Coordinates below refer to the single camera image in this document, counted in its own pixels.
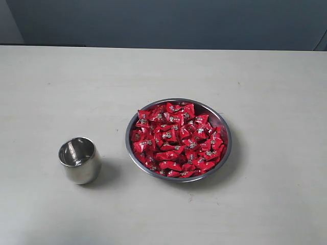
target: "gray wall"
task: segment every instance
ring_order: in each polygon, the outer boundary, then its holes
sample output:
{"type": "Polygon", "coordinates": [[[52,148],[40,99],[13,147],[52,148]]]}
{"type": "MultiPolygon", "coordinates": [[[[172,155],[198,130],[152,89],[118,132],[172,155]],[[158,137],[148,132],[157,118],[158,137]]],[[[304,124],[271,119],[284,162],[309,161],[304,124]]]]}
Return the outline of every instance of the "gray wall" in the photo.
{"type": "Polygon", "coordinates": [[[311,50],[326,0],[7,0],[26,43],[311,50]]]}
{"type": "Polygon", "coordinates": [[[23,43],[6,0],[0,0],[0,43],[23,43]]]}

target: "metal cup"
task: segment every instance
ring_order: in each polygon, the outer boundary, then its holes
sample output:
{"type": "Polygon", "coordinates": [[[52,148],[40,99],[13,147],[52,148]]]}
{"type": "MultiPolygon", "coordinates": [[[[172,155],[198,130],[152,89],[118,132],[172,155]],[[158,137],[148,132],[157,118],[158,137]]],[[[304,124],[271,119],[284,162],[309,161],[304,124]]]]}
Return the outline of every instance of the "metal cup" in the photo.
{"type": "Polygon", "coordinates": [[[87,138],[73,138],[59,150],[59,160],[67,177],[83,185],[95,180],[101,169],[99,153],[93,142],[87,138]]]}

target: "metal bowl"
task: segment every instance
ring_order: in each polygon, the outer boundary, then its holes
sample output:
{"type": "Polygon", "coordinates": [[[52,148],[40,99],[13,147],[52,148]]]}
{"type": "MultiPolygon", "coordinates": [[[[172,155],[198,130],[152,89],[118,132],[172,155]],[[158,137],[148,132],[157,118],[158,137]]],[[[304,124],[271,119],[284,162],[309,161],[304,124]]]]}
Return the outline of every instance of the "metal bowl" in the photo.
{"type": "Polygon", "coordinates": [[[209,115],[208,121],[210,122],[210,124],[213,127],[217,127],[217,126],[221,127],[222,139],[223,139],[224,143],[227,145],[227,151],[226,151],[225,155],[223,156],[221,161],[213,169],[211,169],[208,172],[206,172],[205,174],[202,174],[202,175],[199,175],[199,176],[190,177],[190,178],[171,178],[171,177],[166,177],[166,176],[156,174],[155,172],[153,172],[153,171],[149,170],[148,168],[146,168],[134,156],[133,149],[132,149],[132,142],[131,142],[130,139],[131,139],[132,131],[135,129],[135,124],[136,124],[136,122],[138,120],[138,114],[135,114],[135,116],[132,118],[132,120],[128,124],[127,130],[126,130],[126,135],[125,135],[126,148],[127,148],[128,153],[129,153],[129,156],[132,158],[134,163],[140,169],[142,169],[144,172],[152,175],[153,177],[160,178],[160,179],[163,179],[163,180],[166,180],[166,181],[178,182],[178,183],[200,180],[200,179],[203,179],[203,178],[213,174],[215,171],[220,169],[225,164],[225,162],[226,162],[226,160],[227,160],[227,158],[228,158],[228,156],[230,154],[230,151],[231,151],[231,134],[230,134],[230,130],[229,130],[229,127],[228,127],[227,123],[222,118],[222,116],[219,115],[215,110],[213,110],[212,108],[210,108],[209,106],[207,106],[205,104],[202,104],[202,103],[197,102],[197,101],[192,101],[192,100],[187,100],[187,99],[180,99],[180,98],[178,98],[178,99],[165,99],[165,100],[156,101],[156,102],[153,102],[151,104],[148,104],[147,106],[143,107],[141,110],[148,110],[148,109],[150,109],[151,107],[153,107],[155,105],[162,105],[162,104],[165,104],[166,102],[171,102],[172,104],[175,104],[175,105],[180,105],[183,102],[193,103],[196,115],[208,114],[209,115]]]}

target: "pile of candy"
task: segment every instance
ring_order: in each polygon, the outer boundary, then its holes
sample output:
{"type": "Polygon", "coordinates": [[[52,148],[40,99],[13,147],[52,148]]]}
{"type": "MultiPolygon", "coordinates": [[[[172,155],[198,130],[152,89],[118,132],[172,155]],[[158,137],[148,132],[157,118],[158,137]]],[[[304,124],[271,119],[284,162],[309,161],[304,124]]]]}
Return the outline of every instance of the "pile of candy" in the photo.
{"type": "Polygon", "coordinates": [[[221,128],[208,115],[195,115],[193,104],[155,106],[138,111],[131,141],[136,158],[157,174],[189,178],[216,166],[226,147],[221,128]]]}

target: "white table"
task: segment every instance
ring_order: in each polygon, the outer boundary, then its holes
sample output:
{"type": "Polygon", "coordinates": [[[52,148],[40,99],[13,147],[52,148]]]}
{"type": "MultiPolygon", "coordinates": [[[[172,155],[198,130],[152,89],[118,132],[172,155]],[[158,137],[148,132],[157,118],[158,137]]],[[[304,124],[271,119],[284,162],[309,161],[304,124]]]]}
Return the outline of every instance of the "white table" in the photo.
{"type": "Polygon", "coordinates": [[[326,244],[327,53],[0,46],[0,244],[326,244]],[[201,101],[231,127],[227,164],[170,184],[130,160],[138,108],[201,101]],[[57,159],[106,161],[90,186],[57,159]]]}

